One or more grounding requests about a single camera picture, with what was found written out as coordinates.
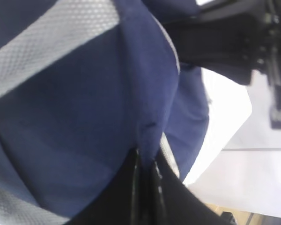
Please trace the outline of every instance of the clothing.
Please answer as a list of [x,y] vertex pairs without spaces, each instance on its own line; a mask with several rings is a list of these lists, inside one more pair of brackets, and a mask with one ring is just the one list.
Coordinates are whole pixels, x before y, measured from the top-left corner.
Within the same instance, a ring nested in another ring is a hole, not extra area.
[[[20,0],[11,14],[12,1],[4,2],[0,9],[8,19],[0,26],[4,27],[0,48],[29,31],[24,29],[44,19],[61,1],[55,5],[36,1],[42,7],[35,8]],[[69,0],[68,4],[83,2]],[[181,65],[179,72],[175,52],[153,17],[166,21],[163,12],[169,10],[169,2],[114,1],[119,18],[115,26],[75,42],[70,53],[61,53],[49,64],[25,70],[23,83],[8,87],[12,91],[0,97],[0,188],[70,218],[109,184],[129,149],[139,148],[144,166],[149,168],[163,132],[180,179],[185,178],[206,133],[208,107],[200,69]],[[194,1],[172,1],[171,5],[177,7],[169,19],[198,12]],[[14,20],[23,11],[33,15]],[[48,39],[50,35],[42,37],[34,48],[42,48]]]

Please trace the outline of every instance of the reflective stripe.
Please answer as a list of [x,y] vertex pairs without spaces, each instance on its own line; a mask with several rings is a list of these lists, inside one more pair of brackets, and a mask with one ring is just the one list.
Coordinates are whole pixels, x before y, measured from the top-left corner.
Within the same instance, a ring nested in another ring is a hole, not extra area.
[[167,163],[169,164],[170,168],[172,169],[172,171],[175,173],[175,175],[179,178],[180,173],[179,173],[179,168],[178,165],[176,163],[174,154],[170,148],[169,142],[167,137],[165,136],[165,133],[163,133],[161,140],[160,140],[160,148],[163,152],[163,155],[167,161]]
[[118,22],[111,0],[59,0],[0,49],[0,96]]

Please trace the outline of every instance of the black machine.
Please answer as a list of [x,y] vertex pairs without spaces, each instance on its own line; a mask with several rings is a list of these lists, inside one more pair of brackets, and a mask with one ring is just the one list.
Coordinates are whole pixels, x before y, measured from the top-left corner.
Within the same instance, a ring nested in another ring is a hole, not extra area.
[[163,24],[179,60],[249,85],[268,77],[272,128],[281,129],[281,0],[215,0],[188,20]]

